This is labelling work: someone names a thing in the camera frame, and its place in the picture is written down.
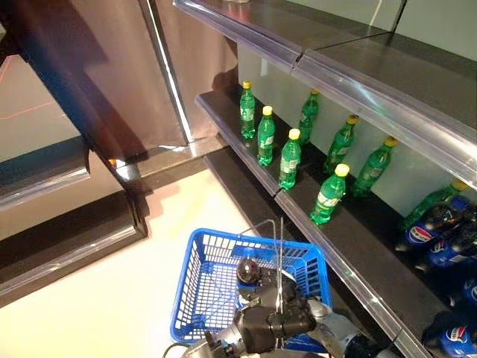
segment green soda bottle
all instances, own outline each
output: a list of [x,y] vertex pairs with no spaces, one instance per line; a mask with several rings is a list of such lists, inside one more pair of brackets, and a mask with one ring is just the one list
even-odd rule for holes
[[427,195],[424,200],[422,200],[420,204],[400,222],[399,228],[401,230],[410,228],[410,226],[415,223],[433,204],[450,201],[460,192],[467,189],[469,189],[467,184],[459,179],[454,179],[450,185]]
[[271,106],[263,107],[263,117],[259,124],[259,164],[267,166],[273,159],[275,123],[271,117]]
[[353,140],[355,140],[354,129],[358,118],[359,117],[354,114],[349,116],[346,120],[346,124],[335,135],[324,165],[325,173],[331,175],[336,166],[343,161],[348,149],[353,144]]
[[242,92],[240,98],[241,135],[250,139],[255,134],[255,121],[253,120],[255,97],[252,94],[252,83],[250,81],[244,81],[243,87],[244,92]]
[[346,182],[344,178],[348,175],[350,167],[346,164],[338,164],[335,174],[326,179],[321,186],[316,198],[310,218],[316,225],[325,224],[331,218],[331,214],[336,204],[341,200],[346,192]]
[[355,197],[366,196],[369,193],[373,184],[391,163],[391,149],[397,143],[394,137],[389,136],[384,144],[367,158],[366,164],[351,187],[351,192]]
[[300,145],[304,145],[310,140],[313,123],[318,115],[318,91],[312,89],[301,109],[300,119]]
[[282,150],[278,185],[283,189],[291,189],[295,185],[295,175],[297,174],[297,165],[300,163],[301,155],[298,138],[300,138],[300,130],[296,128],[291,129],[288,132],[288,141]]

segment yellow bottle cap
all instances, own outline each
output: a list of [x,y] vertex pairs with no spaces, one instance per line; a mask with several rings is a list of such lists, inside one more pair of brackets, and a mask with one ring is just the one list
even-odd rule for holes
[[359,117],[356,114],[351,114],[348,116],[348,119],[346,120],[346,123],[348,125],[355,125],[356,122],[358,121]]
[[271,115],[273,110],[274,109],[271,106],[265,106],[265,107],[263,107],[262,113],[263,113],[264,116],[269,116],[269,115]]
[[463,192],[464,190],[469,189],[469,186],[465,184],[462,180],[459,179],[454,179],[451,184],[455,189],[457,189],[459,192]]
[[387,147],[394,147],[397,143],[399,143],[399,142],[393,136],[389,136],[385,139],[385,145]]
[[350,167],[346,164],[340,163],[336,166],[335,174],[339,177],[346,177],[350,172]]
[[293,140],[300,138],[300,130],[296,128],[291,129],[288,132],[288,138]]

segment wall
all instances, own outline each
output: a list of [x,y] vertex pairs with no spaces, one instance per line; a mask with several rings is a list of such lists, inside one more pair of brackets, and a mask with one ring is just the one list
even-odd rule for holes
[[[252,81],[253,94],[270,104],[274,112],[292,127],[297,127],[303,102],[309,87],[266,63],[248,48],[238,46],[238,78]],[[351,113],[323,95],[319,98],[320,112],[311,135],[311,142],[327,153],[336,131]],[[356,176],[367,156],[377,149],[387,136],[365,120],[356,125],[355,142],[344,162]],[[407,215],[427,194],[440,189],[452,180],[451,174],[409,147],[399,144],[393,150],[393,159],[385,173],[373,186],[382,200],[401,215]],[[466,191],[474,201],[477,193]]]
[[289,0],[363,24],[390,30],[401,0]]
[[[400,0],[289,0],[390,30]],[[477,60],[476,0],[408,0],[396,32]]]

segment black shelf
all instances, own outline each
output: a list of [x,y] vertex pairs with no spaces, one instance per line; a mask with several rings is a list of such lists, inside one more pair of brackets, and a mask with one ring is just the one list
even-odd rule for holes
[[3,239],[0,307],[145,237],[116,192]]
[[270,60],[289,69],[307,48],[323,48],[387,32],[286,0],[254,0],[246,4],[176,0],[174,5],[232,40],[264,50]]
[[0,211],[89,179],[81,136],[0,163]]
[[[393,252],[400,215],[371,194],[359,201],[345,197],[330,223],[323,227],[312,223],[308,214],[320,184],[326,179],[321,172],[324,154],[313,145],[306,145],[297,184],[289,191],[278,188],[279,152],[289,126],[278,116],[274,117],[277,128],[274,161],[269,167],[261,167],[256,160],[256,141],[250,144],[241,138],[240,94],[240,86],[212,91],[199,95],[197,103],[303,235],[323,248],[328,264],[389,338],[396,340],[396,346],[408,357],[430,357],[420,344],[421,336],[434,317],[447,309]],[[261,108],[262,104],[258,103],[256,113]]]
[[477,189],[477,62],[286,0],[174,4]]
[[[248,168],[260,180],[269,194],[276,195],[279,192],[277,183],[280,171],[279,159],[282,147],[288,140],[288,132],[291,127],[274,113],[275,137],[274,158],[269,166],[260,166],[257,160],[258,145],[257,135],[253,139],[245,139],[241,136],[240,109],[238,103],[241,96],[241,87],[231,87],[224,91],[212,91],[199,95],[196,103],[214,120],[219,127],[222,137],[232,146],[237,155],[247,164]],[[255,127],[262,118],[264,104],[256,99]],[[302,152],[302,166],[312,163],[318,150],[313,145],[307,145]]]

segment basket handle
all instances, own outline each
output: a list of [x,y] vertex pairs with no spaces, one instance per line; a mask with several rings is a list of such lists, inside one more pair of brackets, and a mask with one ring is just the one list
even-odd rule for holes
[[242,231],[241,233],[239,233],[239,234],[237,235],[237,237],[240,239],[240,237],[241,237],[244,233],[246,233],[246,232],[248,232],[248,231],[250,231],[250,230],[253,230],[253,229],[257,229],[258,227],[261,227],[261,226],[263,226],[263,225],[265,225],[265,224],[268,224],[268,223],[272,224],[272,226],[274,227],[274,240],[277,240],[277,224],[275,224],[275,221],[272,220],[272,219],[266,219],[266,220],[264,220],[263,222],[259,222],[258,224],[249,227],[247,230]]

